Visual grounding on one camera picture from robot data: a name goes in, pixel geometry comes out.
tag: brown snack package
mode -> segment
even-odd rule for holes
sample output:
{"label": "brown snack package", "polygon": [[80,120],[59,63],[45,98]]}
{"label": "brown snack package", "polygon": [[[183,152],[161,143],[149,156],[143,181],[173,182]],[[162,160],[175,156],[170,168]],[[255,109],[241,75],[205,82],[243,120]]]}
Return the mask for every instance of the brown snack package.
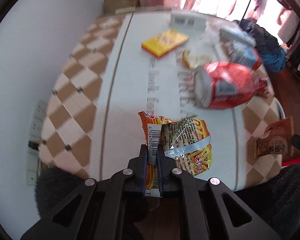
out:
{"label": "brown snack package", "polygon": [[292,160],[292,135],[292,116],[268,125],[265,129],[265,133],[254,139],[253,157],[256,159],[268,154],[281,154],[283,162]]}

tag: clothing pile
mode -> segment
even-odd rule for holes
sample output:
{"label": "clothing pile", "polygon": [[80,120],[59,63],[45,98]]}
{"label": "clothing pile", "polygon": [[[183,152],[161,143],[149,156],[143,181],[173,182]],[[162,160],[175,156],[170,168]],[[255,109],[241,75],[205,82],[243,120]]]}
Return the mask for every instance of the clothing pile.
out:
{"label": "clothing pile", "polygon": [[235,22],[256,40],[256,49],[267,71],[279,72],[285,67],[285,53],[276,37],[256,24],[252,18],[243,19],[241,22],[235,20]]}

